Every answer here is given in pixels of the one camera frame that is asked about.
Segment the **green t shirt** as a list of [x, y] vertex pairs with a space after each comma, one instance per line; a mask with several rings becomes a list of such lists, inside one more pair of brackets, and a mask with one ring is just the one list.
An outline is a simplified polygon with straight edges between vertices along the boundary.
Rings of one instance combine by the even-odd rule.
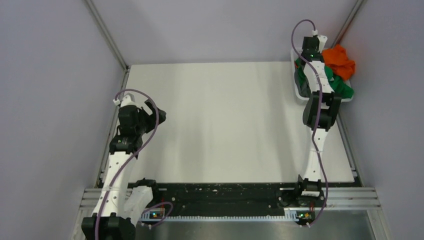
[[[294, 62], [294, 78], [307, 79], [303, 69], [301, 68], [301, 59], [297, 58]], [[351, 99], [354, 96], [354, 90], [348, 86], [340, 76], [333, 73], [332, 69], [328, 66], [324, 68], [329, 85], [335, 93], [339, 94], [343, 99]]]

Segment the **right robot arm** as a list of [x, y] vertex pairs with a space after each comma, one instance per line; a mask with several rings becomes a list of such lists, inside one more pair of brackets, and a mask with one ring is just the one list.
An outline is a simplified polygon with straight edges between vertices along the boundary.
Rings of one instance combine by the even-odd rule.
[[312, 208], [324, 204], [328, 179], [324, 170], [322, 153], [326, 137], [335, 124], [342, 97], [329, 84], [322, 56], [327, 37], [314, 33], [305, 36], [301, 48], [291, 51], [294, 91], [299, 98], [302, 91], [306, 105], [302, 122], [308, 129], [309, 143], [306, 161], [298, 175], [293, 190], [282, 190], [278, 203], [282, 207]]

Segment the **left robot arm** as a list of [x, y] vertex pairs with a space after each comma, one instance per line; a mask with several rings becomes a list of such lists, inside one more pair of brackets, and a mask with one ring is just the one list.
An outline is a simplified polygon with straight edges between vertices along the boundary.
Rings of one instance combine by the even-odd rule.
[[130, 175], [139, 152], [146, 146], [143, 135], [155, 134], [166, 120], [166, 112], [147, 99], [147, 113], [138, 107], [132, 96], [119, 101], [118, 126], [109, 143], [108, 169], [103, 187], [91, 216], [84, 217], [81, 230], [87, 240], [133, 240], [136, 225], [144, 207], [154, 207], [160, 202], [160, 193], [142, 185], [127, 195]]

